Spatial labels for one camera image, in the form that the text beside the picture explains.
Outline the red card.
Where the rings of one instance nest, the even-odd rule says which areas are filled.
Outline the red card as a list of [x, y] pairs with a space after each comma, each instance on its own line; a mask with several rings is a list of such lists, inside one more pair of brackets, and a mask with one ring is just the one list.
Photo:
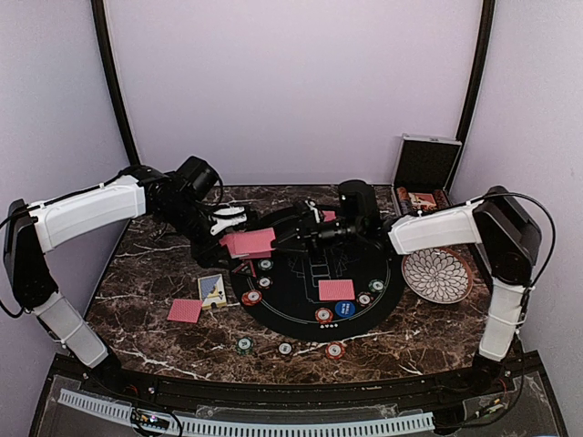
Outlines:
[[233, 235], [232, 256], [245, 257], [271, 252], [273, 250], [271, 243], [275, 238], [273, 228], [236, 233]]
[[201, 309], [201, 300], [175, 299], [172, 302], [167, 320], [197, 323]]
[[324, 222], [333, 221], [336, 219], [336, 213], [332, 210], [324, 210], [322, 213]]
[[319, 300], [339, 301], [355, 298], [351, 279], [322, 279], [318, 282]]

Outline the red yellow poker chip stack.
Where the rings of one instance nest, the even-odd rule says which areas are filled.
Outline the red yellow poker chip stack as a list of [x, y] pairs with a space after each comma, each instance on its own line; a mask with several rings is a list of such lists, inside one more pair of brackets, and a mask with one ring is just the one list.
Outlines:
[[345, 348], [338, 341], [330, 342], [325, 348], [325, 354], [328, 359], [339, 360], [345, 354]]

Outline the red backed card deck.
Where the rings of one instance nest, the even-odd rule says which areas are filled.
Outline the red backed card deck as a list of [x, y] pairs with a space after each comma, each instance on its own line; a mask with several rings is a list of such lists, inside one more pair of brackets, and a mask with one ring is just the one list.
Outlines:
[[235, 249], [235, 233], [227, 234], [220, 239], [220, 244], [222, 247], [225, 247], [229, 252], [229, 255], [232, 259], [238, 259], [241, 257], [241, 254]]

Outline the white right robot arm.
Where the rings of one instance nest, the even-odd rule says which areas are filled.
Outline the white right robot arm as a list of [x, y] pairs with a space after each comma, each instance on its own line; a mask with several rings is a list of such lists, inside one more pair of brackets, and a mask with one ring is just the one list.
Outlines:
[[463, 203], [387, 220], [343, 213], [326, 221], [321, 209], [309, 204], [292, 228], [291, 240], [297, 250], [309, 252], [327, 243], [364, 239], [399, 256], [422, 249], [482, 247], [492, 284], [486, 327], [477, 350], [485, 360], [465, 374], [465, 387], [474, 395], [483, 395], [500, 379], [496, 362], [507, 356], [524, 323], [530, 294], [542, 272], [536, 266], [542, 231], [520, 205], [522, 199], [521, 193], [494, 186], [485, 195]]

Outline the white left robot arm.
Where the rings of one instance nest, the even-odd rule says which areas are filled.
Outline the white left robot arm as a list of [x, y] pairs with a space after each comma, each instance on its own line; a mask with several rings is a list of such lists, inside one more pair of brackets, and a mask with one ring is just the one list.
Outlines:
[[163, 172], [130, 166], [89, 188], [47, 200], [14, 201], [3, 225], [4, 263], [8, 283], [21, 313], [35, 317], [56, 343], [70, 351], [109, 397], [128, 390], [128, 376], [119, 370], [113, 352], [87, 324], [83, 297], [69, 298], [61, 286], [67, 256], [93, 237], [100, 249], [112, 249], [113, 235], [133, 219], [151, 216], [169, 224], [191, 243], [211, 239], [216, 208], [206, 203], [222, 189], [218, 172], [206, 161], [188, 158], [178, 169]]

